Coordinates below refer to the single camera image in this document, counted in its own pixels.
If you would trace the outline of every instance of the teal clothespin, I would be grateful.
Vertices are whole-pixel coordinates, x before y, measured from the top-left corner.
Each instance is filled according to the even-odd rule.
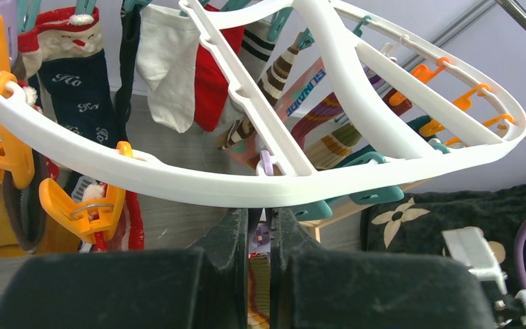
[[[314,38],[312,37],[310,29],[305,29],[303,35],[301,36],[301,39],[299,39],[299,43],[297,44],[297,46],[299,47],[299,50],[303,50],[311,46],[313,43]]]
[[[221,12],[233,12],[235,10],[243,9],[251,0],[229,0],[221,8]]]
[[[334,213],[325,201],[316,201],[310,204],[291,206],[291,211],[297,221],[316,221],[318,219],[330,218]]]
[[[207,5],[207,3],[209,3],[210,0],[199,0],[199,2],[201,3],[201,5],[204,7]],[[181,17],[186,17],[186,13],[183,12],[182,10],[180,11],[180,15]]]
[[[77,0],[75,4],[76,15],[91,15],[96,7],[96,0]]]
[[[285,22],[287,22],[287,19],[289,18],[289,15],[291,15],[292,11],[293,8],[289,7],[283,8],[273,14],[273,17],[271,18],[271,30],[267,36],[269,41],[275,41],[277,38],[279,38],[279,34],[281,33],[283,26],[285,26]]]
[[[17,0],[17,34],[29,32],[35,27],[41,0]]]
[[[368,20],[371,20],[371,19],[372,17],[367,16],[367,15],[362,17],[362,19],[360,19],[360,22],[358,22],[358,24],[354,27],[354,30],[352,30],[352,32],[356,36],[359,36],[361,38],[362,37],[362,26],[368,25],[369,24]]]
[[[379,165],[386,163],[386,159],[378,152],[368,152],[360,156],[357,160],[359,160],[359,162],[357,162],[359,165],[368,163],[370,160],[376,160]],[[402,198],[404,198],[404,192],[398,186],[394,185],[352,193],[349,197],[355,204],[385,204],[402,200]]]
[[[136,5],[140,6],[140,10],[146,7],[152,0],[124,0],[124,11],[131,12]]]

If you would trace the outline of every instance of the white plastic frame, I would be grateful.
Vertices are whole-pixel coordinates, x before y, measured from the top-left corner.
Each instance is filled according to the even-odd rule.
[[[205,206],[268,208],[306,204],[383,186],[444,175],[504,157],[526,135],[526,114],[517,101],[489,77],[445,51],[378,16],[339,0],[266,0],[235,12],[206,12],[197,0],[182,0],[201,31],[201,44],[209,49],[229,80],[229,94],[243,105],[274,162],[285,176],[240,176],[206,173],[168,166],[156,157],[134,150],[134,158],[120,156],[60,127],[25,104],[25,93],[7,83],[13,96],[0,96],[0,123],[29,146],[66,167],[130,191]],[[389,163],[316,171],[291,137],[255,82],[230,49],[219,29],[262,19],[288,6],[308,23],[325,70],[348,117]],[[470,86],[491,87],[491,104],[510,113],[515,124],[505,123],[501,138],[452,103],[386,59],[345,28],[336,10],[359,19],[370,15],[368,27],[401,40],[403,45],[431,60],[448,57],[447,71]],[[407,98],[437,119],[471,147],[440,155],[395,116],[369,82],[358,61],[390,82]]]

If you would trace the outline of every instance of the striped sock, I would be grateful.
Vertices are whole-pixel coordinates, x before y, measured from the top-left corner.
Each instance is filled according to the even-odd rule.
[[[299,53],[298,41],[299,37],[296,38],[296,42],[294,42],[292,46],[287,48],[287,50],[273,62],[257,83],[257,86],[271,107],[275,106],[285,88],[287,77]],[[215,140],[215,145],[219,149],[227,149],[239,141],[246,139],[254,132],[255,127],[251,123],[251,120],[245,117],[243,120],[235,121],[229,129],[220,134]]]
[[[305,135],[343,112],[344,110],[336,98],[336,94],[332,92],[297,122],[293,129],[291,129],[291,135],[303,149],[305,145]]]
[[[271,53],[275,48],[275,41],[267,40],[271,24],[264,19],[245,25],[245,34],[239,49],[239,60],[249,73],[258,81],[263,74],[265,65],[269,61]],[[218,125],[224,125],[245,117],[245,110],[236,103],[231,97],[227,98],[223,113],[218,120]]]
[[[305,149],[305,155],[316,169],[331,169],[352,152],[361,137],[358,130],[347,123]]]

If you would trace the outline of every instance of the clothes drying rack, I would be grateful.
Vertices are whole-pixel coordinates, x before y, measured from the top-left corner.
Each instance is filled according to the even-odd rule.
[[[526,11],[515,0],[495,0],[525,31],[526,31]],[[401,186],[403,191],[408,191],[411,188],[417,187],[426,183],[428,180],[422,180],[411,184]],[[334,215],[329,219],[321,219],[317,221],[306,221],[301,224],[308,228],[312,236],[318,241],[320,238],[320,231],[322,228],[336,223],[342,219],[353,216],[364,209],[370,208],[372,205],[357,205],[353,202],[347,202],[334,209]]]
[[[495,81],[417,35],[344,1],[267,0],[233,12],[207,12],[198,0],[181,0],[179,5],[199,28],[200,43],[229,81],[229,95],[245,109],[271,154],[271,162],[283,176],[193,171],[168,166],[138,150],[133,151],[132,158],[121,156],[117,150],[78,136],[34,111],[25,103],[21,87],[4,81],[2,75],[0,84],[12,95],[5,98],[1,90],[0,124],[48,158],[108,184],[176,202],[232,208],[294,206],[386,186],[414,186],[417,181],[494,162],[526,136],[525,112]],[[264,19],[287,7],[297,10],[308,24],[342,107],[354,126],[384,156],[385,163],[370,161],[316,171],[219,31]],[[357,21],[370,16],[367,27],[432,62],[442,63],[445,71],[470,88],[487,86],[482,97],[496,109],[498,117],[511,119],[502,121],[499,133],[493,132],[488,124],[474,120],[346,29],[339,15]],[[370,88],[358,57],[467,147],[443,153],[425,142]]]

